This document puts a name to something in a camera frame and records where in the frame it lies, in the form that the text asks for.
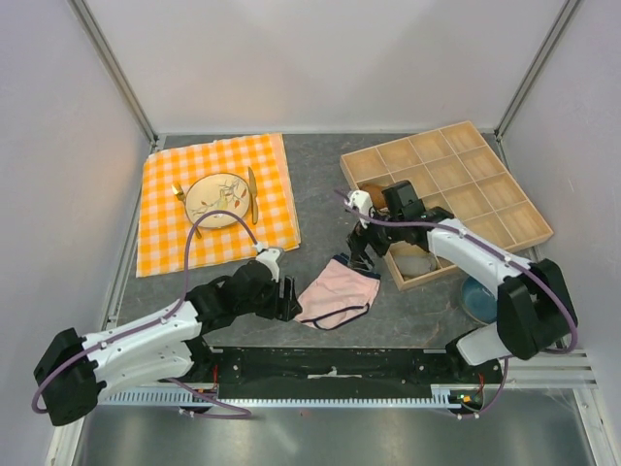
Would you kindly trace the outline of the pink underwear navy trim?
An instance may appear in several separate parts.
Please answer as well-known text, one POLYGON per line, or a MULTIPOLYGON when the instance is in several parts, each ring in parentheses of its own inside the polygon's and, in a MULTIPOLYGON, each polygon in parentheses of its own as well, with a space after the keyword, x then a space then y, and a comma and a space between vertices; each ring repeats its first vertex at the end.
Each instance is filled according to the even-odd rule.
POLYGON ((302 311, 295 320, 317 330, 336 330, 369 312, 379 286, 379 274, 352 268, 344 253, 334 255, 299 296, 302 311))

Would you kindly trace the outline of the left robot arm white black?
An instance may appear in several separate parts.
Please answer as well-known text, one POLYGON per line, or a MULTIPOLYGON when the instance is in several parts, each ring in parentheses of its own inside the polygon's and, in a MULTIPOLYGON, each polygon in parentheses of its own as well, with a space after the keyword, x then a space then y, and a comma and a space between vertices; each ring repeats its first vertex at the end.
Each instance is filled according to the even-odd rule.
POLYGON ((290 321, 301 312, 295 280, 251 260, 231 276, 193 287, 181 299, 113 330, 58 332, 34 369, 31 408, 54 426, 70 424, 103 400, 137 385, 212 373, 204 336, 240 316, 290 321))

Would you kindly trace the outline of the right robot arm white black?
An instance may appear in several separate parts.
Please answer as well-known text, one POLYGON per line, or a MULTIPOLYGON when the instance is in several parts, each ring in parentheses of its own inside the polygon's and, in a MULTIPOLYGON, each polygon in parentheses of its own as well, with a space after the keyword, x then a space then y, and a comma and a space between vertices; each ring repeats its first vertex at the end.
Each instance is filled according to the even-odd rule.
POLYGON ((490 360, 529 360, 541 352, 567 354, 578 343, 577 316, 563 273, 550 259, 533 262, 473 233, 454 214, 428 207, 409 182, 381 192, 385 210, 370 193, 351 190, 344 208, 358 221, 347 237, 352 258, 371 263, 367 251, 384 256, 405 242, 443 258, 481 283, 495 298, 495 322, 457 338, 444 358, 445 373, 462 383, 490 360))

